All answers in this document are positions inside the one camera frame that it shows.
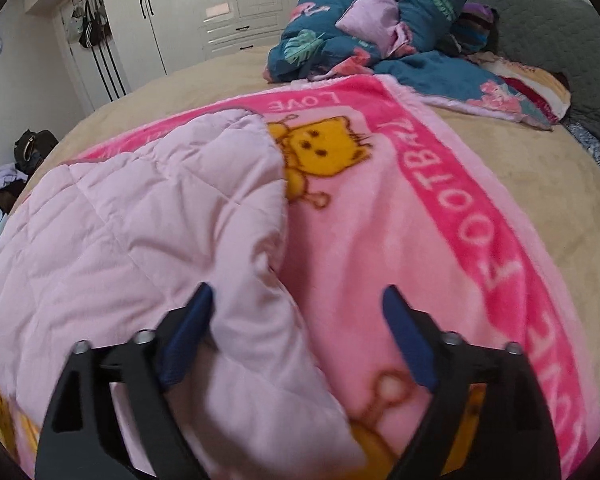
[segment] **beige bedspread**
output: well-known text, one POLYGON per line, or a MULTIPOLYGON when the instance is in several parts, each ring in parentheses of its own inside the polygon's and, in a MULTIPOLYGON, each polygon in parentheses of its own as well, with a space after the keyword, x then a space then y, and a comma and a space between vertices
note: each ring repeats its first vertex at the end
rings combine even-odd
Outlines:
MULTIPOLYGON (((207 61, 101 108, 56 147, 23 196, 49 169, 103 140, 177 112, 271 88, 261 76, 268 50, 207 61)), ((535 224, 571 291, 600 388, 600 169, 561 126, 537 132, 501 120, 437 112, 535 224)))

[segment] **metal bolt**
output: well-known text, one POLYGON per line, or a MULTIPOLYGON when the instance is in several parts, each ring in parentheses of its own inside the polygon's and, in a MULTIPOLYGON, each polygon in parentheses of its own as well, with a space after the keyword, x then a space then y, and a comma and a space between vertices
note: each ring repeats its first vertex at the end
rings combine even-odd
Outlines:
POLYGON ((74 354, 84 354, 87 350, 91 350, 91 344, 88 341, 78 341, 72 352, 74 354))
POLYGON ((507 343, 504 349, 513 355, 522 355, 524 353, 522 345, 516 342, 507 343))
POLYGON ((134 342, 137 345, 144 345, 150 343, 155 339, 155 332, 153 330, 141 330, 134 336, 134 342))
POLYGON ((442 341, 447 345, 458 346, 462 343, 462 336, 458 332, 445 332, 442 341))

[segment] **crumpled comforter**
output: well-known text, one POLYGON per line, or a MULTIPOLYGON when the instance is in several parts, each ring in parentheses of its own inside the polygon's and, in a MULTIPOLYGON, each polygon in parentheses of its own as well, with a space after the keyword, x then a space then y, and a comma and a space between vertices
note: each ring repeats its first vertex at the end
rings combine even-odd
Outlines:
POLYGON ((542 112, 499 76, 435 49, 466 1, 300 0, 269 53, 264 77, 289 82, 389 74, 427 104, 549 130, 542 112), (381 24, 387 25, 378 30, 381 24))
MULTIPOLYGON (((275 274, 283 167, 263 119, 234 109, 45 175, 0 238, 3 396, 40 426, 76 341, 123 343, 208 282, 217 348, 203 344, 168 393, 207 471, 306 479, 361 465, 275 274)), ((114 398, 131 459, 150 473, 121 385, 114 398)))

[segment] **white wardrobe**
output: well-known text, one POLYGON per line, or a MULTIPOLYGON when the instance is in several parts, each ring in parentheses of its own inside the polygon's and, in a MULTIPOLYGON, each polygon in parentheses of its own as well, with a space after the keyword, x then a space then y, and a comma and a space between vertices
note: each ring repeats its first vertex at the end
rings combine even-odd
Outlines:
POLYGON ((280 40, 298 0, 105 0, 132 90, 205 59, 280 40))

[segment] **black bag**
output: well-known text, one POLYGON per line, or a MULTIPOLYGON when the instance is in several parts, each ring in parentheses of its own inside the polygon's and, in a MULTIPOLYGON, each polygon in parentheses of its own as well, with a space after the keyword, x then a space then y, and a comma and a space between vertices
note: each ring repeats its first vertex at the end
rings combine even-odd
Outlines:
POLYGON ((49 130, 42 130, 36 134, 27 130, 16 141, 13 149, 16 169, 29 176, 33 175, 57 145, 58 140, 49 130))

